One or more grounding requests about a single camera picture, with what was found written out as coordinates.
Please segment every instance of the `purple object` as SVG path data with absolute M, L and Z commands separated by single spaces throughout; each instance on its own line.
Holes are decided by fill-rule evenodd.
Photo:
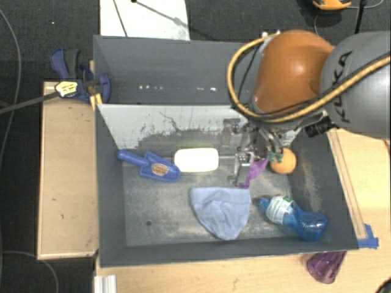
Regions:
M 314 279 L 331 284 L 335 281 L 345 255 L 345 251 L 315 254 L 307 261 L 307 269 Z
M 249 173 L 247 174 L 246 183 L 240 188 L 248 189 L 250 186 L 250 180 L 256 178 L 261 172 L 264 171 L 266 166 L 268 165 L 269 159 L 260 159 L 259 161 L 252 161 L 249 169 Z

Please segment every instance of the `crumpled cloth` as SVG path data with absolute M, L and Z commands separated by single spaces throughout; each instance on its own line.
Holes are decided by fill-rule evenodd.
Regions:
M 190 204 L 209 232 L 234 240 L 249 219 L 251 196 L 247 189 L 199 187 L 190 190 Z

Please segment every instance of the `bottle label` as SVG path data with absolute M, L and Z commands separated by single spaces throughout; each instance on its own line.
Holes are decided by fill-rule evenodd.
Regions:
M 283 224 L 283 217 L 292 211 L 293 200 L 286 195 L 276 195 L 270 201 L 266 216 L 274 223 Z

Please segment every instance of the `black floor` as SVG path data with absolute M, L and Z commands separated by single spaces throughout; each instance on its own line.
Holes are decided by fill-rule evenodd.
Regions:
M 367 5 L 379 0 L 368 0 Z M 304 0 L 186 0 L 190 33 L 198 40 L 245 42 L 263 31 L 312 31 L 317 13 Z M 390 30 L 391 0 L 364 11 L 361 31 Z M 45 78 L 54 78 L 48 56 L 56 48 L 79 48 L 92 58 L 92 35 L 99 33 L 99 0 L 0 0 L 18 38 L 22 74 L 18 101 L 41 94 Z M 357 10 L 319 15 L 320 35 L 336 44 L 352 35 Z M 0 18 L 0 101 L 13 102 L 16 49 Z M 9 115 L 0 115 L 0 143 Z M 40 153 L 40 106 L 15 112 L 0 174 L 0 227 L 4 251 L 35 253 Z M 91 259 L 51 262 L 60 292 L 92 290 Z M 5 254 L 0 292 L 55 292 L 51 271 L 27 256 Z

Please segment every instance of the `blue tape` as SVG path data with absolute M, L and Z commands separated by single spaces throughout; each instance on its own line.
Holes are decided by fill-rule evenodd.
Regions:
M 367 231 L 366 239 L 358 239 L 359 248 L 374 248 L 375 250 L 379 247 L 379 238 L 373 236 L 372 228 L 370 225 L 364 223 L 365 230 Z

